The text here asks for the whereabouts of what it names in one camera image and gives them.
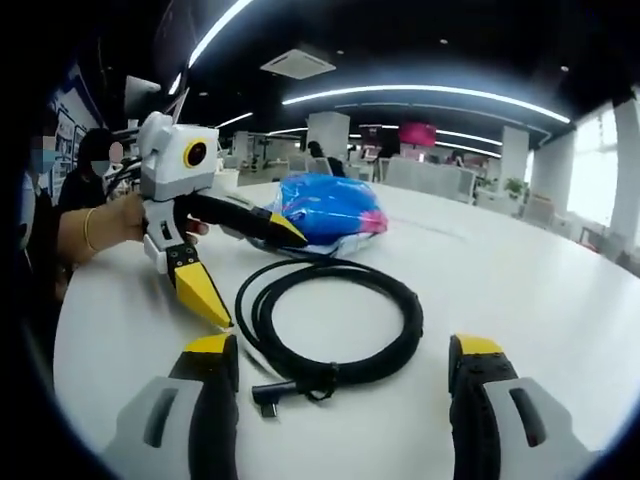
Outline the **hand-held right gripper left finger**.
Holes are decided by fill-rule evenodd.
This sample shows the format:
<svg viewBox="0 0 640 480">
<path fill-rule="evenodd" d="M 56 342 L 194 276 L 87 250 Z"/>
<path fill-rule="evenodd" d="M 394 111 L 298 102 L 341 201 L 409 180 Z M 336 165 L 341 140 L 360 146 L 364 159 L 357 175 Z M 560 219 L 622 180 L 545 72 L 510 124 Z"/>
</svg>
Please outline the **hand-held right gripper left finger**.
<svg viewBox="0 0 640 480">
<path fill-rule="evenodd" d="M 103 461 L 120 479 L 236 479 L 238 388 L 234 335 L 189 343 L 121 409 Z"/>
</svg>

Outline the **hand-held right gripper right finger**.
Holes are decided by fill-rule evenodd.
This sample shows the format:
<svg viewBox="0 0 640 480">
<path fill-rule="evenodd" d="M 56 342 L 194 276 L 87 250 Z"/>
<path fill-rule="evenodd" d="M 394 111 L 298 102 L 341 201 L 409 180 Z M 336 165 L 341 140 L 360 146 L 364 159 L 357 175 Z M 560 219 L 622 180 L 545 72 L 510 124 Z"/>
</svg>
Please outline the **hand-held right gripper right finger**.
<svg viewBox="0 0 640 480">
<path fill-rule="evenodd" d="M 578 479 L 601 453 L 575 435 L 570 412 L 517 374 L 494 341 L 449 341 L 449 420 L 455 479 Z"/>
</svg>

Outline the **person's left hand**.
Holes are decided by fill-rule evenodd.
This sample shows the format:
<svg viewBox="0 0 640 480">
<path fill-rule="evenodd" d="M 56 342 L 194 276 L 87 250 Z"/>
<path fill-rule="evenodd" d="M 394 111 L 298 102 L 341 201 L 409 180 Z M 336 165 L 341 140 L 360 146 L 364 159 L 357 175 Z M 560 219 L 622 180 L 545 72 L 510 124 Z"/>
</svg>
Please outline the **person's left hand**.
<svg viewBox="0 0 640 480">
<path fill-rule="evenodd" d="M 95 211 L 89 226 L 89 238 L 97 250 L 125 241 L 142 242 L 145 234 L 145 210 L 138 193 L 121 196 Z"/>
</svg>

